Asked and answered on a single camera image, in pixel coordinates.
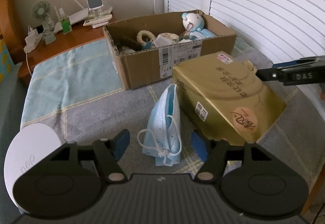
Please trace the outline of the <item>blue face mask stack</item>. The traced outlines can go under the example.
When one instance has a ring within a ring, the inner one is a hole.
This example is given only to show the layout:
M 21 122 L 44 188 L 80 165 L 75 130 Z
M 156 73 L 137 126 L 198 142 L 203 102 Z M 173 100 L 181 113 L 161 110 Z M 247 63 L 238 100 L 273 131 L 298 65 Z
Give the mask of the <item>blue face mask stack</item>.
M 203 40 L 215 37 L 217 37 L 217 35 L 215 35 L 213 32 L 209 31 L 206 28 L 201 29 L 200 31 L 194 31 L 190 33 L 190 40 Z

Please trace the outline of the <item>brown hair scrunchie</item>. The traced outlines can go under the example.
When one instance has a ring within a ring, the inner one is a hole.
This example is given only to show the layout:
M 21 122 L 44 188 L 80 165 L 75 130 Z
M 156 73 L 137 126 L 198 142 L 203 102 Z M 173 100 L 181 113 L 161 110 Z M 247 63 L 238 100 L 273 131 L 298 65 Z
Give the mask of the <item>brown hair scrunchie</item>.
M 122 48 L 123 46 L 126 46 L 135 52 L 139 52 L 142 50 L 141 43 L 137 42 L 136 40 L 129 38 L 127 36 L 122 36 L 119 41 L 117 42 L 116 46 L 118 48 Z

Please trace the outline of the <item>beige drawstring pouch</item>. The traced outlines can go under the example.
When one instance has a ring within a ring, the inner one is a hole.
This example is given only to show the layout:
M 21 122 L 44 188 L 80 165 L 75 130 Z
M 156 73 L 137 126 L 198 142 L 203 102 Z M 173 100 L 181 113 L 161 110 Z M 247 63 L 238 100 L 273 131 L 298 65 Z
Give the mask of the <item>beige drawstring pouch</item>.
M 159 37 L 164 37 L 164 38 L 170 40 L 172 42 L 172 44 L 178 43 L 180 41 L 180 37 L 175 33 L 160 33 L 157 36 L 157 38 L 159 38 Z

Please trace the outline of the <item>blue round plush doll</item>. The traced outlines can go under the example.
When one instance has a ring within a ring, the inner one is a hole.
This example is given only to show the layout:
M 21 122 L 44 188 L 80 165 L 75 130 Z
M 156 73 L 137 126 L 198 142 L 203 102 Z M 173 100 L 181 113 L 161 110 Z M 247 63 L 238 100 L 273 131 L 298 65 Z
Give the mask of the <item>blue round plush doll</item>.
M 204 19 L 200 14 L 184 12 L 181 17 L 186 32 L 201 31 L 204 28 Z

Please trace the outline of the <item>cream fluffy scrunchie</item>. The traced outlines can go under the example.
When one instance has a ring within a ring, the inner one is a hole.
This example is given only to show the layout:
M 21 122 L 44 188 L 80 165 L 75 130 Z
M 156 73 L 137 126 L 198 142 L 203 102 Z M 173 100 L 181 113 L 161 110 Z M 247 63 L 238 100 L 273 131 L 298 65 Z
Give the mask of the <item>cream fluffy scrunchie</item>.
M 150 31 L 141 30 L 137 33 L 137 42 L 142 46 L 146 46 L 148 42 L 154 41 L 156 36 Z

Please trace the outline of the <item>white cloth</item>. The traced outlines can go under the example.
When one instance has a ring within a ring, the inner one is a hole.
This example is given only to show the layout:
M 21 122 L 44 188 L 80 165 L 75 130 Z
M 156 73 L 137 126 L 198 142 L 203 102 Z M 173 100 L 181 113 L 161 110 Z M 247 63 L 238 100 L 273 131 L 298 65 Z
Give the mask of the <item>white cloth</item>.
M 173 41 L 171 39 L 168 39 L 161 35 L 157 36 L 153 43 L 156 48 L 173 45 Z

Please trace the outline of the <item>green grey plaid blanket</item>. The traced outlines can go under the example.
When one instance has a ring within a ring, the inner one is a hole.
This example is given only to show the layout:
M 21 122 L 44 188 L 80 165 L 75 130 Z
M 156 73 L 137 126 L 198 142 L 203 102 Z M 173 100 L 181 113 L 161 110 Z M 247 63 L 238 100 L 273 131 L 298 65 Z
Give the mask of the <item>green grey plaid blanket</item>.
M 183 149 L 179 164 L 156 166 L 144 155 L 137 133 L 171 79 L 125 90 L 113 66 L 106 40 L 62 53 L 35 67 L 25 99 L 21 125 L 50 126 L 58 136 L 88 145 L 112 138 L 122 129 L 131 134 L 119 161 L 126 174 L 197 173 L 201 161 L 191 147 L 193 123 L 181 115 Z M 324 104 L 305 96 L 311 87 L 269 82 L 286 109 L 259 144 L 314 185 L 324 165 Z

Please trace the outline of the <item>white lidded clear jar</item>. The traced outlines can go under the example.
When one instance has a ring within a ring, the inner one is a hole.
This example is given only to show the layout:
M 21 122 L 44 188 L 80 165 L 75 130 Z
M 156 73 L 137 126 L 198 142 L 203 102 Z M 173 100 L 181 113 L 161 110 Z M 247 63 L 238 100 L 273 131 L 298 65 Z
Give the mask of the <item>white lidded clear jar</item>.
M 28 125 L 13 138 L 4 159 L 4 183 L 15 206 L 18 206 L 13 195 L 16 180 L 64 143 L 43 123 Z

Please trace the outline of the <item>brown cardboard box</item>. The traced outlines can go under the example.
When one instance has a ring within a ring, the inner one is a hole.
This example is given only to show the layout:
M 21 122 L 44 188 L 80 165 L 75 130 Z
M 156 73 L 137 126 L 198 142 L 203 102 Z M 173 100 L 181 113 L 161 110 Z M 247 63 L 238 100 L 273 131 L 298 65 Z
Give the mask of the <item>brown cardboard box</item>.
M 201 10 L 186 13 L 200 14 L 204 19 L 204 28 L 217 37 L 203 40 L 190 40 L 190 32 L 186 32 L 182 23 L 184 12 L 170 12 L 152 16 L 136 17 L 109 23 L 104 27 L 113 65 L 121 79 L 124 89 L 130 90 L 147 84 L 158 82 L 172 75 L 172 68 L 179 62 L 195 59 L 200 56 L 224 51 L 232 52 L 236 33 Z M 180 37 L 178 43 L 156 48 L 154 41 L 147 42 L 142 50 L 134 50 L 123 46 L 118 48 L 117 42 L 122 36 L 137 41 L 137 33 L 150 31 L 154 36 L 160 33 L 175 33 Z

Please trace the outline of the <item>wooden nightstand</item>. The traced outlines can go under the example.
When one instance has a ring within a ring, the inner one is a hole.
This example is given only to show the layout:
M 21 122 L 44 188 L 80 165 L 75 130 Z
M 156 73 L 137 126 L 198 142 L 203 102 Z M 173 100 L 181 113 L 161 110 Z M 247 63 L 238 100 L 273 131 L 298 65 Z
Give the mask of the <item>wooden nightstand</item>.
M 28 87 L 31 80 L 31 73 L 33 73 L 37 64 L 76 47 L 103 38 L 104 30 L 102 27 L 84 27 L 83 22 L 78 22 L 72 26 L 71 32 L 67 34 L 63 34 L 62 32 L 57 33 L 56 40 L 53 43 L 46 45 L 45 41 L 42 40 L 36 49 L 27 55 L 27 60 L 23 62 L 18 71 L 18 77 Z

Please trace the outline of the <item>yellow blue paper bag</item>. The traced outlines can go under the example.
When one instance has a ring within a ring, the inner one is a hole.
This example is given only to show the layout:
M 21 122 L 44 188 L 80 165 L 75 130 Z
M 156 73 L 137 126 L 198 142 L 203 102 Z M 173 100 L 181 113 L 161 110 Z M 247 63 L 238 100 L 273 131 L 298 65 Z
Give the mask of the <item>yellow blue paper bag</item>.
M 0 84 L 2 84 L 12 73 L 15 64 L 12 61 L 9 50 L 4 39 L 0 45 Z

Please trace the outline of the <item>green spray bottle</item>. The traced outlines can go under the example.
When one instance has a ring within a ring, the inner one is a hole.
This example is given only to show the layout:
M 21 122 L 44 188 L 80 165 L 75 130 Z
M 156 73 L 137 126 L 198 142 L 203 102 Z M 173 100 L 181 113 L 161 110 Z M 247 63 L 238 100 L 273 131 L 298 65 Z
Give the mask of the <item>green spray bottle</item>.
M 67 34 L 72 31 L 72 26 L 69 17 L 61 19 L 61 26 L 63 34 Z

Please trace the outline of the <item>white remote control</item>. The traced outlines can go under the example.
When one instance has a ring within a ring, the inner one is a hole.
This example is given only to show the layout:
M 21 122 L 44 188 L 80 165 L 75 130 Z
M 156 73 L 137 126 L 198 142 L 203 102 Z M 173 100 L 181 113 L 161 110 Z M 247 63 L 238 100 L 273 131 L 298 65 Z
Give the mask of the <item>white remote control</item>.
M 83 26 L 95 26 L 95 25 L 105 25 L 107 24 L 110 19 L 112 19 L 112 14 L 94 17 L 89 19 L 83 23 Z

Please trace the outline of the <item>white power strip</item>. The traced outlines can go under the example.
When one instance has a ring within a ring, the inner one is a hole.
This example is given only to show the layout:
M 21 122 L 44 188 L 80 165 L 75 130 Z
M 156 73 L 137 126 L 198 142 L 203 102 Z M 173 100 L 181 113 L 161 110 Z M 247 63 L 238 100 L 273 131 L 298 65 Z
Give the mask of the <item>white power strip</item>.
M 28 35 L 25 38 L 26 46 L 24 48 L 24 52 L 28 54 L 33 51 L 38 46 L 42 38 L 42 33 L 38 33 L 37 29 L 32 29 L 31 26 L 28 26 Z

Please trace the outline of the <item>white wifi router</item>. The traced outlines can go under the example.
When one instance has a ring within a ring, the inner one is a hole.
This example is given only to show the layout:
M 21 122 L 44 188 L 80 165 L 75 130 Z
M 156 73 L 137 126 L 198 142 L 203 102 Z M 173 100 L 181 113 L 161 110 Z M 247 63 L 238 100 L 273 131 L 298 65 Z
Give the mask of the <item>white wifi router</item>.
M 69 18 L 69 21 L 70 21 L 70 25 L 74 25 L 82 20 L 84 20 L 85 18 L 87 18 L 89 16 L 89 8 L 88 6 L 87 7 L 84 7 L 78 0 L 73 0 L 79 7 L 80 7 L 80 11 L 74 13 L 74 14 L 71 14 L 70 16 L 68 16 Z M 59 11 L 57 10 L 56 6 L 54 6 L 54 10 L 56 12 L 56 15 L 57 15 L 57 18 L 58 18 L 58 22 L 55 24 L 54 26 L 54 34 L 62 31 L 62 24 L 61 24 L 61 21 L 60 21 L 60 13 Z

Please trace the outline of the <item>small white smart display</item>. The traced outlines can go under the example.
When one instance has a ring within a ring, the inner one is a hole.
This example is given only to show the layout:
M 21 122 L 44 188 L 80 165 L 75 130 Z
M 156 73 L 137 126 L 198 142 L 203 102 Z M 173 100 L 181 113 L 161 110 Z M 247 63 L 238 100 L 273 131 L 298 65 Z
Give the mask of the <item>small white smart display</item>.
M 87 0 L 87 4 L 90 18 L 98 16 L 104 6 L 102 0 Z

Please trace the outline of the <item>wooden bed headboard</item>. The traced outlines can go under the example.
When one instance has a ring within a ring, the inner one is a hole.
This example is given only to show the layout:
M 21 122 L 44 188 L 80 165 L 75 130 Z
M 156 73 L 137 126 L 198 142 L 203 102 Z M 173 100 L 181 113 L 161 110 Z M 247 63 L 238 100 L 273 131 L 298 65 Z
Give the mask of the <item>wooden bed headboard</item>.
M 25 35 L 14 0 L 1 0 L 1 34 L 12 61 L 15 64 L 24 61 Z

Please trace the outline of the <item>green desk fan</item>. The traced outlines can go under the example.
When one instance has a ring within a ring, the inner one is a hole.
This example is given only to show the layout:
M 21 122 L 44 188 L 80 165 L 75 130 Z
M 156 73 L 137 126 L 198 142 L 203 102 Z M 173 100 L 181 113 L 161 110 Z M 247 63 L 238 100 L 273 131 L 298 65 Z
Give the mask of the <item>green desk fan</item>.
M 50 18 L 51 6 L 48 1 L 39 1 L 33 7 L 31 16 L 34 20 L 40 21 L 43 27 L 43 38 L 46 45 L 56 40 L 54 34 L 54 22 Z

